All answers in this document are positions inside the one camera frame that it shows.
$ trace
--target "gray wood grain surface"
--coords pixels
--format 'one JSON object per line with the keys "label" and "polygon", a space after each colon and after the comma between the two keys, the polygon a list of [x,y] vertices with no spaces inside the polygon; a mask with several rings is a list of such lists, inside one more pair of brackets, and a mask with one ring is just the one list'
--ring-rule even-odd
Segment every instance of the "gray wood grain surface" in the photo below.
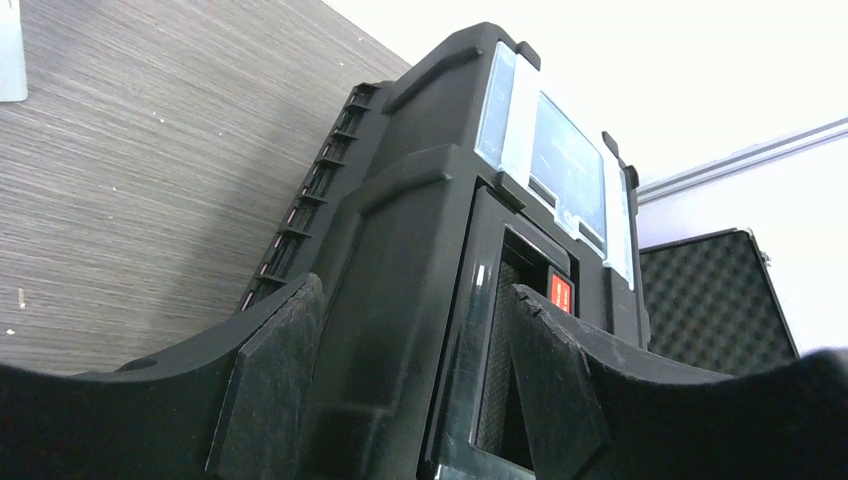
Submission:
{"label": "gray wood grain surface", "polygon": [[22,4],[0,361],[41,371],[112,370],[226,319],[350,88],[407,68],[319,0]]}

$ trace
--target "orange sticker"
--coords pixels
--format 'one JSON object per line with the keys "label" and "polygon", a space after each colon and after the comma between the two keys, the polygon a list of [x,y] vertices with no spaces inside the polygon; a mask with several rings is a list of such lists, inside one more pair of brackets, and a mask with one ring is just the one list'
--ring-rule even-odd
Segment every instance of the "orange sticker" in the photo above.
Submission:
{"label": "orange sticker", "polygon": [[551,274],[550,299],[560,309],[571,313],[571,284],[557,274]]}

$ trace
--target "white card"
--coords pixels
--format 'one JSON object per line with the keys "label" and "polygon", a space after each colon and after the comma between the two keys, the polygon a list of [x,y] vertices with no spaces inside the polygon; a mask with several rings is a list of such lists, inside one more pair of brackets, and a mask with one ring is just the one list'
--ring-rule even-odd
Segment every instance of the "white card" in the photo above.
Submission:
{"label": "white card", "polygon": [[27,97],[20,0],[0,0],[0,102]]}

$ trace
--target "white wall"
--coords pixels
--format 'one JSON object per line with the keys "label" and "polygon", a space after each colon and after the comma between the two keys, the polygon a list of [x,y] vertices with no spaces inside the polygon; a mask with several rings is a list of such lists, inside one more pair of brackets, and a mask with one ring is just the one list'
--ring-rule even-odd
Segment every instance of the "white wall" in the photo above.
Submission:
{"label": "white wall", "polygon": [[410,63],[499,24],[645,182],[848,112],[848,13],[832,0],[325,1]]}
{"label": "white wall", "polygon": [[640,207],[640,247],[750,228],[798,350],[848,346],[848,139]]}

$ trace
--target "gray trim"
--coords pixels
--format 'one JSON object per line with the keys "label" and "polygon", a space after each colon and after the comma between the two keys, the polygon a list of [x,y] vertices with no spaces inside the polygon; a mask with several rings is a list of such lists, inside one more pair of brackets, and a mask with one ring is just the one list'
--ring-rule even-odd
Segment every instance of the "gray trim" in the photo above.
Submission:
{"label": "gray trim", "polygon": [[707,182],[757,167],[767,162],[786,158],[834,140],[848,137],[848,117],[821,127],[796,132],[736,152],[729,157],[692,168],[669,178],[639,187],[639,205],[645,205],[676,193],[698,187]]}

